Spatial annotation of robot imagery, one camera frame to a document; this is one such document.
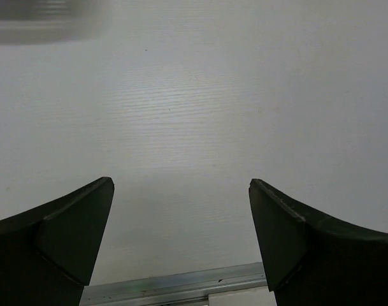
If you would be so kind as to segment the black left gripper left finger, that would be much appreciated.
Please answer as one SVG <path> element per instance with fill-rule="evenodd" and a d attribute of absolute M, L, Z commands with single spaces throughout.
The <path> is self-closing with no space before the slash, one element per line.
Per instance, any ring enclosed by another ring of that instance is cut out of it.
<path fill-rule="evenodd" d="M 101 177 L 0 220 L 0 305 L 79 305 L 113 195 L 113 180 Z"/>

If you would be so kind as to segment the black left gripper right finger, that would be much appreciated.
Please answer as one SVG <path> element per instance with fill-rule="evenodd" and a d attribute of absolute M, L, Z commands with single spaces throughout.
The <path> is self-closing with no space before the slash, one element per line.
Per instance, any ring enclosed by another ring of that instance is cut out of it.
<path fill-rule="evenodd" d="M 337 219 L 260 179 L 248 194 L 278 305 L 388 305 L 388 233 Z"/>

